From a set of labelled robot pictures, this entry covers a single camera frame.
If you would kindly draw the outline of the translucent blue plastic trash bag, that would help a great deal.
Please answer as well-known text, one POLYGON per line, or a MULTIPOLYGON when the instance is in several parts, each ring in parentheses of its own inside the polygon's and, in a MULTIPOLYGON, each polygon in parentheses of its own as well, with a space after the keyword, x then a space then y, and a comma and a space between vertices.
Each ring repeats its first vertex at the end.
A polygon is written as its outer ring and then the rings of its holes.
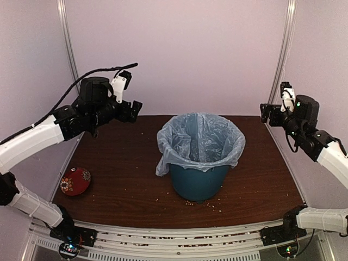
POLYGON ((187 113, 172 117, 157 133, 161 159, 156 175, 164 176, 170 165, 203 172, 238 164, 246 144, 242 131, 225 117, 187 113))

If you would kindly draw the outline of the teal plastic trash bin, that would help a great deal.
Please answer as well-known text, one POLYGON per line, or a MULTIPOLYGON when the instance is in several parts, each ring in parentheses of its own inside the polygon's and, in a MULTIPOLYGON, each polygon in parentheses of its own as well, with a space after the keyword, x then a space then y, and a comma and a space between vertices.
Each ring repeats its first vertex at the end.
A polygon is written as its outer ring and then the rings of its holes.
POLYGON ((202 204, 215 196, 220 190, 230 167, 213 167, 206 172, 197 169, 184 169, 171 164, 169 167, 171 184, 182 198, 202 204))

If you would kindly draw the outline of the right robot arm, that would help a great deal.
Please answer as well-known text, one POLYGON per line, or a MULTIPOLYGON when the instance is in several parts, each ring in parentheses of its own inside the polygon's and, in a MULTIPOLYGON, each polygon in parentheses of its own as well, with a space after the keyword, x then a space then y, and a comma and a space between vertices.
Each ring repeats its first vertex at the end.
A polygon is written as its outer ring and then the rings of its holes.
MULTIPOLYGON (((347 186, 347 152, 340 139, 316 127, 319 103, 306 95, 284 98, 282 104, 260 105, 261 121, 282 127, 291 150, 303 150, 315 163, 328 170, 343 186, 347 186)), ((300 229, 319 229, 347 236, 347 209, 321 209, 298 206, 288 211, 279 227, 279 236, 290 240, 300 229)))

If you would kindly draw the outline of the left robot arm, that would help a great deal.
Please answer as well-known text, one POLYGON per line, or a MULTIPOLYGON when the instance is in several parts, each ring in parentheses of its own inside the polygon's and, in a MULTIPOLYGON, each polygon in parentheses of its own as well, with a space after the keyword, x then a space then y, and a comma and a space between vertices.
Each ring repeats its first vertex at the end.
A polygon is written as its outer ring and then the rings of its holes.
POLYGON ((78 229, 64 207, 49 203, 24 187, 11 173, 18 163, 34 154, 89 132, 97 136, 98 128, 116 119, 134 123, 142 103, 126 102, 123 92, 132 75, 123 71, 113 79, 84 78, 80 94, 72 105, 54 109, 40 123, 1 142, 1 205, 14 207, 44 222, 66 241, 78 237, 78 229))

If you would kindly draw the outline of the red floral bowl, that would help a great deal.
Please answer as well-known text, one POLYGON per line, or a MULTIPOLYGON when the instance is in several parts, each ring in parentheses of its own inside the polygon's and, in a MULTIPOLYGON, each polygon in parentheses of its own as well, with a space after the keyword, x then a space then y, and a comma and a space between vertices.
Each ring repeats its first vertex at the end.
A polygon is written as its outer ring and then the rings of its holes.
POLYGON ((59 187, 65 195, 77 196, 85 192, 90 184, 90 172, 82 167, 74 167, 64 174, 59 187))

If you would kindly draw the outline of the right aluminium frame post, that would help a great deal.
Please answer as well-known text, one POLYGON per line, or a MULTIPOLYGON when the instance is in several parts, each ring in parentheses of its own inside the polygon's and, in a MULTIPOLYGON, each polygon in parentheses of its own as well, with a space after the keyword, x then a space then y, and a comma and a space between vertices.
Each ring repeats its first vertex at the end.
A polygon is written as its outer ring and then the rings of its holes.
POLYGON ((277 93, 279 84, 284 74, 285 64, 290 53, 291 43, 293 39, 295 19, 296 19, 296 0, 287 1, 287 10, 285 14, 283 35, 281 40, 281 47, 278 55, 277 65, 275 69, 274 78, 271 85, 270 94, 268 97, 267 104, 273 105, 277 99, 277 93))

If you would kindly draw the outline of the aluminium frame post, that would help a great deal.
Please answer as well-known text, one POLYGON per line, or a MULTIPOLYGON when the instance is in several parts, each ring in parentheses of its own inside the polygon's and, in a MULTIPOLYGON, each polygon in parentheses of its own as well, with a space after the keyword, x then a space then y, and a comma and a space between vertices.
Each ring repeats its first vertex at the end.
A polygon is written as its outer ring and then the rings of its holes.
MULTIPOLYGON (((70 32, 69 20, 67 15, 66 1, 57 0, 57 7, 58 7, 58 18, 59 18, 61 30, 63 33, 68 66, 71 72, 72 79, 73 81, 75 81, 80 76, 82 76, 83 73, 80 73, 78 71, 75 51, 73 48, 72 37, 70 32)), ((64 99, 64 103, 66 105, 70 104, 73 107, 77 103, 77 98, 79 96, 79 93, 80 93, 80 84, 77 83, 73 87, 73 89, 70 91, 70 93, 67 95, 67 97, 64 99)))
POLYGON ((296 19, 296 0, 287 1, 287 10, 285 14, 283 35, 281 40, 281 47, 278 55, 277 65, 275 69, 274 78, 271 85, 270 94, 268 97, 267 104, 273 105, 277 99, 277 93, 279 84, 284 74, 285 64, 290 53, 291 43, 293 39, 295 19, 296 19))

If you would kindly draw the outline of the left aluminium frame post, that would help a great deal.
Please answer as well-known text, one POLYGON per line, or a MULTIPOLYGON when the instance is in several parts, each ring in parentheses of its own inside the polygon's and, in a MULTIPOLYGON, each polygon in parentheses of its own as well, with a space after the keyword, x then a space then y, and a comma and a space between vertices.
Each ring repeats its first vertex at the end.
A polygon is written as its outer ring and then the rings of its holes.
MULTIPOLYGON (((69 20, 67 15, 66 1, 57 0, 57 7, 58 7, 58 18, 59 18, 61 30, 63 33, 68 66, 71 72, 72 79, 73 81, 75 81, 80 76, 82 76, 83 73, 80 73, 78 71, 75 51, 73 48, 72 37, 70 32, 69 20)), ((77 103, 77 98, 79 96, 79 93, 80 93, 80 84, 77 83, 73 87, 73 89, 70 91, 70 93, 67 95, 67 97, 64 99, 64 103, 66 105, 70 104, 73 107, 77 103)))

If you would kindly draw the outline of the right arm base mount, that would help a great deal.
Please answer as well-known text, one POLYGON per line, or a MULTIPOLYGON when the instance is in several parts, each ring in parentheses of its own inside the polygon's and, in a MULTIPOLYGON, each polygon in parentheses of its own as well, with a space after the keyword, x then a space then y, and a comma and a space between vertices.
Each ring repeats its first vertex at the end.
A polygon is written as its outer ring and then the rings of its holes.
POLYGON ((286 231, 283 225, 266 226, 260 231, 263 246, 275 245, 282 258, 295 258, 300 251, 299 239, 307 235, 305 229, 296 228, 286 231))

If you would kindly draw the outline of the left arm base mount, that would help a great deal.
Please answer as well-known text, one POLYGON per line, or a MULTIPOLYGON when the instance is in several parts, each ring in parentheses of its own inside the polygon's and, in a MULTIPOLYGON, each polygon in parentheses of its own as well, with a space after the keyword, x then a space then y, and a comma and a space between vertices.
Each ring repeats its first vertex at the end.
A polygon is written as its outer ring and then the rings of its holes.
POLYGON ((48 227, 49 236, 62 241, 58 247, 58 253, 65 260, 76 258, 87 247, 93 247, 97 238, 95 229, 73 226, 69 229, 48 227))

